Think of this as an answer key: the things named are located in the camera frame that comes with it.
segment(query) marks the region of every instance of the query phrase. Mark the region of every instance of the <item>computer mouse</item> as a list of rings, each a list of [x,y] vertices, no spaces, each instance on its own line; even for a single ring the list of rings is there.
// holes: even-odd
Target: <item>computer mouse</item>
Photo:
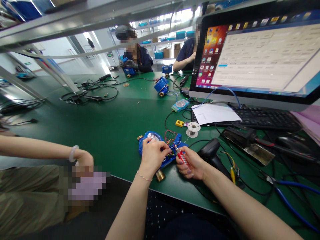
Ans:
[[[309,154],[312,155],[312,151],[310,148],[308,148],[306,145],[304,145],[303,143],[291,138],[291,137],[278,137],[276,139],[276,144],[285,147],[285,148],[289,148],[290,150],[293,151],[297,151],[300,153],[304,153],[304,154]]]

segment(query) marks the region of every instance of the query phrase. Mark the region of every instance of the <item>worker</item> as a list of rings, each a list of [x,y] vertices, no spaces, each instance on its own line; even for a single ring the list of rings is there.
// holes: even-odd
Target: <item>worker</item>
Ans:
[[[177,168],[186,179],[202,181],[216,196],[234,222],[242,229],[248,239],[274,240],[302,238],[278,216],[260,202],[233,184],[222,172],[212,167],[188,147],[185,152],[190,169],[178,157]],[[165,142],[154,138],[143,140],[140,167],[134,177],[126,198],[107,234],[106,240],[144,239],[148,190],[155,172],[171,149]],[[177,222],[174,219],[155,239],[227,239],[218,227],[199,224],[203,220]]]
[[[0,155],[66,161],[73,155],[79,164],[75,166],[77,170],[93,168],[93,157],[87,151],[24,137],[0,135]],[[66,174],[63,170],[57,165],[0,170],[0,239],[39,232],[81,212],[67,209],[65,196],[71,182],[62,176]]]
[[[89,43],[90,47],[92,48],[93,51],[95,51],[95,47],[94,47],[93,42],[91,41],[90,38],[87,38],[87,39],[88,39],[88,43]]]
[[[116,37],[121,43],[130,43],[137,39],[137,34],[131,26],[121,25],[116,29]],[[147,49],[140,46],[139,43],[127,46],[123,58],[128,58],[128,61],[126,61],[126,64],[120,61],[119,65],[121,68],[131,67],[140,72],[153,72],[152,58]]]
[[[215,4],[209,4],[205,9],[203,9],[205,14],[209,14],[215,11]],[[197,45],[199,40],[200,30],[199,27],[197,27],[197,30],[195,32],[195,38],[189,38],[186,40],[175,60],[173,63],[172,70],[174,72],[178,72],[180,70],[182,71],[192,71],[194,60],[196,58],[196,52],[197,52]]]

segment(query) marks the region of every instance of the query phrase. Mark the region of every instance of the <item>computer monitor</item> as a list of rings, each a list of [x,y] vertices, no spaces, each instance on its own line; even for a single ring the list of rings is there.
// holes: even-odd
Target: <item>computer monitor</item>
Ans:
[[[320,97],[320,1],[275,1],[204,16],[189,95],[219,86],[241,104],[302,111]],[[228,90],[209,96],[237,102]]]

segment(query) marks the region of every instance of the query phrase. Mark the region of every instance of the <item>keyboard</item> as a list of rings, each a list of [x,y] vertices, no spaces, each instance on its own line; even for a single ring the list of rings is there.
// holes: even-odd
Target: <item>keyboard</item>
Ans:
[[[287,111],[275,110],[271,108],[255,108],[255,107],[237,107],[230,106],[242,121],[236,121],[246,127],[262,130],[278,130],[278,131],[299,131],[301,127],[296,123],[294,117]],[[191,119],[198,122],[193,111],[191,111]],[[230,122],[217,122],[218,127],[228,127],[233,124]]]

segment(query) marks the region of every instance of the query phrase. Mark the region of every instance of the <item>desk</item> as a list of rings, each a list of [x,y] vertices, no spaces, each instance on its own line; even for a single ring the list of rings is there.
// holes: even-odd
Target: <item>desk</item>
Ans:
[[[119,82],[127,80],[123,73],[119,75],[120,77],[117,78]],[[151,72],[139,74],[137,77],[154,79],[160,76],[162,76],[160,72]],[[99,77],[101,76],[95,75],[91,79],[96,80]],[[186,86],[190,85],[190,81],[191,77],[189,77]],[[30,86],[36,85],[37,81],[29,82],[29,84]],[[124,87],[122,84],[118,85],[119,95],[110,102],[91,101],[84,106],[70,105],[59,100],[68,90],[57,88],[49,95],[45,105],[26,114],[25,119],[36,118],[39,120],[37,124],[16,126],[12,127],[12,130],[21,136],[68,146],[79,145],[81,149],[85,149],[93,155],[95,165],[102,166],[102,170],[110,171],[116,177],[132,181],[141,160],[138,153],[137,137],[144,135],[147,131],[155,131],[164,137],[166,130],[164,120],[171,112],[171,106],[176,102],[176,97],[164,96],[161,98],[153,88],[153,83],[143,79],[132,80],[129,84],[128,87]],[[172,83],[169,85],[169,89],[172,90]],[[106,93],[111,97],[115,94],[115,90],[112,88],[97,89],[93,91],[92,95],[104,96]],[[181,133],[182,139],[185,141],[187,139],[187,128],[175,126],[177,119],[185,121],[182,112],[171,114],[167,120],[167,127],[172,131]],[[258,134],[260,137],[263,136],[262,131],[258,131]],[[189,138],[186,143],[191,144],[200,139],[212,139],[214,137],[219,137],[219,133],[214,127],[202,127],[199,136],[194,139]],[[219,139],[241,169],[243,180],[259,192],[268,192],[271,186],[257,177],[258,170],[241,160],[221,138]],[[205,144],[206,142],[199,142],[192,146],[192,149],[198,151]],[[219,153],[219,155],[223,164],[229,169],[230,163],[227,156],[223,153]],[[275,169],[277,179],[280,179],[283,174],[289,173],[286,167],[279,162],[275,162]],[[272,173],[271,165],[263,167],[263,170],[270,175]],[[221,206],[209,202],[189,181],[185,180],[179,174],[174,163],[167,166],[163,172],[166,179],[158,183],[154,178],[150,186],[151,189],[220,214],[226,214]],[[302,183],[319,189],[305,179],[302,180]],[[280,188],[292,206],[310,223],[315,225],[312,213],[299,202],[287,187],[280,186]],[[260,202],[266,198],[253,193],[247,187],[244,191]],[[310,195],[310,201],[316,211],[320,212],[319,197],[307,194]],[[276,193],[273,193],[267,206],[288,225],[300,225]],[[316,238],[316,234],[308,229],[299,229],[297,232],[305,239]]]

